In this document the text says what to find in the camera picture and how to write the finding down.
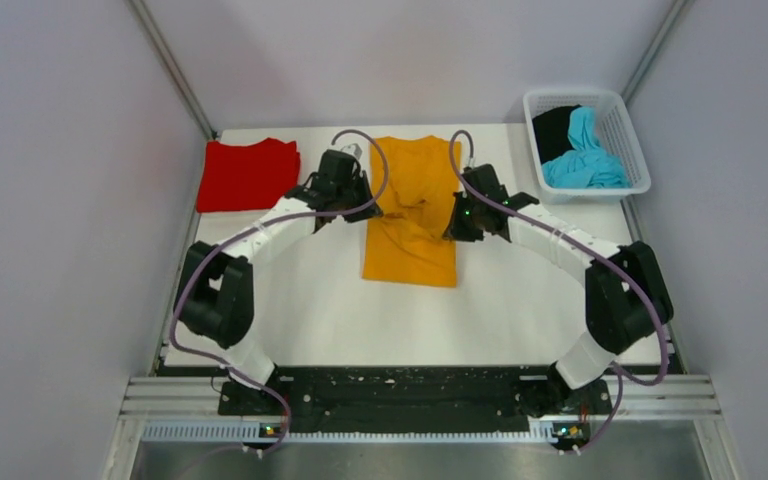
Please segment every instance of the plastic basket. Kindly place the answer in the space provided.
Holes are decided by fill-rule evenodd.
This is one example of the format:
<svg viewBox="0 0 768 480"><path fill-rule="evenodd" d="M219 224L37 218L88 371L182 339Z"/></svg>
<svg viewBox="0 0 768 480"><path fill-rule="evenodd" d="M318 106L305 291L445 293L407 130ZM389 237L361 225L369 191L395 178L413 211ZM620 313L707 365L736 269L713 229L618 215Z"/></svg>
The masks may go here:
<svg viewBox="0 0 768 480"><path fill-rule="evenodd" d="M652 185L649 170L646 168L628 110L619 95L609 90L592 88L540 89L525 94L522 103L525 108L535 175L542 190L541 200L546 203L565 203L573 200L618 202L628 195L649 190ZM631 182L630 188L553 188L546 183L537 152L532 119L547 110L570 105L593 107L596 112L595 133L605 150L622 160Z"/></svg>

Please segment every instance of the stacked red clothing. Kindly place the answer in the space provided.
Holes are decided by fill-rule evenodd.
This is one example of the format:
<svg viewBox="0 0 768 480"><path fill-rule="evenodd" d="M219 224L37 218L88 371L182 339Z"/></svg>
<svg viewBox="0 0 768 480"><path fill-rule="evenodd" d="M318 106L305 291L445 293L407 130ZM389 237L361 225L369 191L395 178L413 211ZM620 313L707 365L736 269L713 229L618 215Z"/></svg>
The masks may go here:
<svg viewBox="0 0 768 480"><path fill-rule="evenodd" d="M196 211L270 209L298 184L300 168L296 142L274 138L247 146L208 142Z"/></svg>

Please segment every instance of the metal frame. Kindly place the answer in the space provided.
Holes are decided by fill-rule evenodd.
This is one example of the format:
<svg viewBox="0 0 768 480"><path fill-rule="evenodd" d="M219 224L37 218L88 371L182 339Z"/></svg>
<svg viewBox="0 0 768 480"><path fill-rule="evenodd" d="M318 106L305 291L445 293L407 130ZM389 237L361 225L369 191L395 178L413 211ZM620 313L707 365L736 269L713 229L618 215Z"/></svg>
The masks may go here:
<svg viewBox="0 0 768 480"><path fill-rule="evenodd" d="M202 130L207 140L216 138L216 131L210 125L204 110L190 88L183 72L175 61L160 29L157 27L143 0L126 0L132 13L146 33L158 60L167 71L187 110ZM692 0L675 0L668 11L661 27L653 37L651 44L641 58L628 85L623 90L623 99L631 103L649 73L651 66L661 53L663 46L673 34L675 26L683 18ZM645 232L637 213L637 206L632 198L622 202L623 212L634 240L643 239ZM193 211L186 243L195 238L198 214ZM158 356L164 355L164 345L168 332L168 323L164 324L164 335L158 345ZM675 341L675 330L670 327L670 336ZM616 378L605 378L609 391L616 395ZM214 390L225 380L217 380L212 386L209 377L141 377L131 379L123 399L119 420L114 432L114 439L104 469L105 480L130 478L137 450L144 432L149 432L147 440L168 441L216 441L228 442L253 440L254 429L264 423L280 422L279 417L219 417L217 407L221 394ZM691 420L694 422L705 462L713 480L731 480L745 478L731 437L726 429L720 411L719 402L710 378L706 375L668 375L664 382L651 388L637 385L624 385L624 399L615 421L664 421ZM604 416L593 416L595 420ZM552 422L576 421L573 416L553 415L534 422L532 432L523 435L481 434L448 437L412 437L381 436L364 434L310 435L290 433L291 442L381 442L381 441L487 441L487 442L530 442L547 441L544 435Z"/></svg>

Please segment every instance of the gray wall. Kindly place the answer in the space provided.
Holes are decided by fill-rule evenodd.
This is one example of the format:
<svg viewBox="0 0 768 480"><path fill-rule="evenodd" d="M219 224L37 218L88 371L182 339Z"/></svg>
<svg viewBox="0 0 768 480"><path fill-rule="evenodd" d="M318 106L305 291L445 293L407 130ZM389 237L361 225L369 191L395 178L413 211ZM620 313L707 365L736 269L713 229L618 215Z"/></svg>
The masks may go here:
<svg viewBox="0 0 768 480"><path fill-rule="evenodd" d="M218 129L498 122L622 89L670 0L148 0Z"/></svg>
<svg viewBox="0 0 768 480"><path fill-rule="evenodd" d="M124 1L0 1L0 479L100 475L202 149Z"/></svg>
<svg viewBox="0 0 768 480"><path fill-rule="evenodd" d="M683 351L768 478L768 2L696 2L631 114Z"/></svg>

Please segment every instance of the yellow shirt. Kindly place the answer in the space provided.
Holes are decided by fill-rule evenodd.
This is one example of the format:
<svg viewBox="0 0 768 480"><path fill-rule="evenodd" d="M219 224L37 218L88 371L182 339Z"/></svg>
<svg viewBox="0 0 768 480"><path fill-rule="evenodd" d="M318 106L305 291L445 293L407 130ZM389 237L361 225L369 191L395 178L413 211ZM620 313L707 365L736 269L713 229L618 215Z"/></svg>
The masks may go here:
<svg viewBox="0 0 768 480"><path fill-rule="evenodd" d="M458 284L455 242L443 240L458 178L449 162L449 142L436 137L376 139L390 167L378 205L384 216L366 227L363 278L435 287ZM460 143L455 160L460 167ZM371 149L373 192L381 187L383 164Z"/></svg>

